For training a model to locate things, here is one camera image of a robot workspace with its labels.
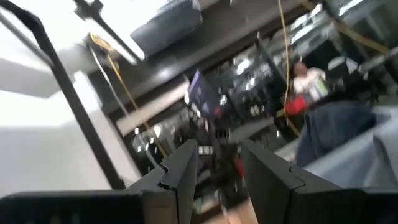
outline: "red cloth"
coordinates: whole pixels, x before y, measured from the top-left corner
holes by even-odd
[[[306,107],[304,96],[297,95],[293,100],[289,100],[285,104],[287,115],[296,115],[303,111]]]
[[[235,159],[234,163],[235,163],[235,167],[236,167],[236,170],[238,171],[239,176],[241,178],[243,178],[244,177],[244,172],[243,172],[243,163],[242,163],[242,161],[240,159]]]

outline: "monitor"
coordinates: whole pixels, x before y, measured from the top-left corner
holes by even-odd
[[[220,96],[199,71],[193,77],[188,94],[204,118],[213,121],[221,115]]]

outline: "yellow cable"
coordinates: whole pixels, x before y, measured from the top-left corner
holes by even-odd
[[[129,89],[127,88],[125,82],[123,81],[122,77],[120,76],[119,70],[116,68],[116,66],[115,66],[115,64],[113,63],[113,60],[112,60],[111,56],[109,56],[109,54],[108,54],[108,62],[111,64],[111,67],[112,67],[113,71],[115,72],[116,76],[118,77],[118,79],[119,79],[119,81],[120,81],[120,84],[122,84],[122,86],[123,86],[123,88],[124,88],[124,91],[127,93],[127,95],[128,95],[128,97],[129,97],[129,99],[130,99],[132,105],[134,106],[134,108],[136,109],[136,111],[138,111],[138,110],[139,110],[139,107],[138,107],[136,101],[135,101],[134,98],[131,96]],[[146,128],[148,131],[150,130],[150,126],[149,126],[149,124],[148,124],[146,121],[144,122],[144,126],[145,126],[145,128]],[[167,154],[166,154],[166,152],[164,151],[163,147],[160,145],[160,142],[159,142],[157,136],[154,136],[154,139],[155,139],[155,143],[156,143],[157,147],[159,148],[159,151],[162,153],[163,157],[166,158],[166,157],[167,157]]]
[[[308,0],[300,0],[300,3],[302,6],[307,8],[309,11],[312,11],[315,9],[315,4],[312,2],[309,2]],[[350,37],[351,39],[357,41],[360,44],[363,44],[371,49],[377,50],[378,52],[388,55],[390,52],[390,49],[388,49],[386,46],[383,46],[369,38],[366,38],[362,36],[361,34],[351,30],[349,27],[347,27],[345,24],[342,24],[333,18],[330,17],[330,20],[335,24],[336,28],[338,31],[340,31],[342,34]]]
[[[99,45],[100,47],[106,49],[108,51],[108,53],[113,50],[113,48],[112,48],[112,46],[110,44],[108,44],[105,40],[101,39],[97,35],[94,35],[94,34],[90,33],[90,37],[91,37],[92,41],[96,45]],[[120,76],[119,70],[116,68],[116,66],[115,66],[112,58],[109,56],[109,54],[107,55],[107,57],[108,57],[109,63],[112,66],[113,72],[118,77],[120,83],[122,84],[122,86],[124,88],[124,91],[127,93],[128,97],[130,98],[130,101],[131,101],[132,105],[134,106],[134,109],[136,111],[138,111],[139,107],[138,107],[136,101],[134,100],[134,98],[131,96],[130,91],[128,90],[126,84],[124,83],[122,77]],[[147,130],[150,130],[150,126],[149,126],[149,124],[146,121],[144,121],[144,126],[146,127]],[[166,158],[167,154],[165,153],[163,147],[160,145],[160,142],[159,142],[157,136],[154,136],[154,140],[155,140],[155,143],[156,143],[157,147],[159,148],[160,153],[162,153],[163,157]]]
[[[282,8],[282,1],[278,0],[279,12],[280,12],[280,20],[282,21],[282,30],[284,32],[284,40],[285,40],[285,54],[286,54],[286,91],[285,91],[285,98],[284,98],[284,114],[286,117],[286,124],[292,129],[296,136],[300,135],[300,131],[294,126],[294,124],[290,121],[289,117],[286,113],[285,104],[287,102],[287,95],[289,94],[289,82],[290,82],[290,74],[289,74],[289,50],[288,50],[288,43],[287,43],[287,33],[286,33],[286,26],[285,26],[285,16],[284,11]]]

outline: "floor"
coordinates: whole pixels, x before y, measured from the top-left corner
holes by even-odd
[[[227,214],[218,215],[205,224],[258,224],[256,214],[250,200],[242,203]]]

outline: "red object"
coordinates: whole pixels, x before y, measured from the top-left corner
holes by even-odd
[[[236,167],[236,170],[238,171],[239,176],[241,178],[243,178],[244,177],[244,172],[243,172],[243,163],[242,163],[242,161],[240,159],[235,159],[234,163],[235,163],[235,167]]]
[[[287,115],[299,114],[306,108],[306,103],[303,95],[297,95],[293,100],[286,102],[285,110]]]
[[[214,109],[214,115],[215,116],[220,116],[221,115],[221,109],[218,106]]]

